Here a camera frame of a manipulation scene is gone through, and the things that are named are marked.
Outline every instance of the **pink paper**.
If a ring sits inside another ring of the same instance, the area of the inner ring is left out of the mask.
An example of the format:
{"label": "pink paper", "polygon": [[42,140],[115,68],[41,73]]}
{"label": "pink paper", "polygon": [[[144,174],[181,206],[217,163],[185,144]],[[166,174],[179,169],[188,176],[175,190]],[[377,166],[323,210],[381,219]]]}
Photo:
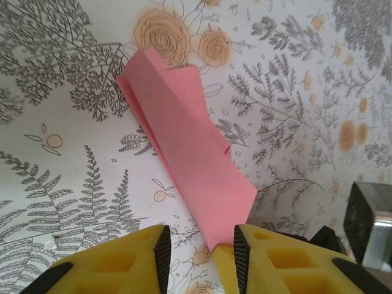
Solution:
{"label": "pink paper", "polygon": [[208,117],[198,68],[168,69],[155,50],[138,51],[118,84],[210,250],[232,244],[256,189],[232,164],[230,144]]}

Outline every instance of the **wallpaper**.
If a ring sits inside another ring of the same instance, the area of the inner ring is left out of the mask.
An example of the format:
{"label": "wallpaper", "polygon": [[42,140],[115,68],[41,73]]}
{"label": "wallpaper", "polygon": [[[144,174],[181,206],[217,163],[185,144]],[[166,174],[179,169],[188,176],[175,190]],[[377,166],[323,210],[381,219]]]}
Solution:
{"label": "wallpaper", "polygon": [[388,0],[0,0],[0,293],[153,224],[171,230],[169,293],[224,292],[115,82],[149,47],[200,69],[258,190],[248,223],[347,246],[352,183],[392,183],[391,22]]}

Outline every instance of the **floral wallpaper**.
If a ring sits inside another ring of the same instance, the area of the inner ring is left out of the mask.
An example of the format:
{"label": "floral wallpaper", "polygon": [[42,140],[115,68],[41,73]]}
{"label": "floral wallpaper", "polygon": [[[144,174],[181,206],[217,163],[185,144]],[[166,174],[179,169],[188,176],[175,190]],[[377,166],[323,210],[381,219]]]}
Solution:
{"label": "floral wallpaper", "polygon": [[199,68],[258,190],[248,223],[347,246],[352,183],[392,183],[391,22],[389,0],[0,0],[0,293],[153,224],[171,229],[169,293],[224,292],[115,82],[149,47]]}

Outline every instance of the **folded pink paper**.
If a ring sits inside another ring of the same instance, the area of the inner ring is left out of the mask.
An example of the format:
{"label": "folded pink paper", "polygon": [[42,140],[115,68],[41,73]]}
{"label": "folded pink paper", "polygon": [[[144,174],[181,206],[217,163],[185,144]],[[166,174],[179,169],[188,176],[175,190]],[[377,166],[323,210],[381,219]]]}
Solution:
{"label": "folded pink paper", "polygon": [[149,49],[136,52],[117,82],[210,250],[232,244],[256,189],[232,164],[230,144],[209,119],[198,68],[169,69]]}

